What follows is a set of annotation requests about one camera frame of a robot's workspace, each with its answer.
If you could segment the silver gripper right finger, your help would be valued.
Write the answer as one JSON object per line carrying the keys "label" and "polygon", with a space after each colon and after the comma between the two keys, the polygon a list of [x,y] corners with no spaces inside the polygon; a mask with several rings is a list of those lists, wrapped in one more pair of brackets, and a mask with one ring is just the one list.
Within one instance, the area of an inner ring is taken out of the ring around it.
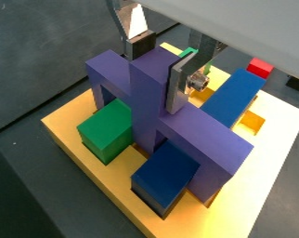
{"label": "silver gripper right finger", "polygon": [[218,40],[205,33],[193,30],[189,45],[198,48],[183,56],[170,69],[167,86],[167,111],[175,114],[189,102],[191,89],[202,91],[210,80],[201,68],[215,56]]}

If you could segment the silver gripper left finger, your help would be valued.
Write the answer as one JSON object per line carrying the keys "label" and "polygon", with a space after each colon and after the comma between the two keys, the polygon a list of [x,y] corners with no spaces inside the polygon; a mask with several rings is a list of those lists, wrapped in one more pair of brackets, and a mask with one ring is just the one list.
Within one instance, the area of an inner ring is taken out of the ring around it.
{"label": "silver gripper left finger", "polygon": [[157,32],[150,29],[143,6],[132,0],[106,0],[122,36],[124,55],[135,60],[155,49]]}

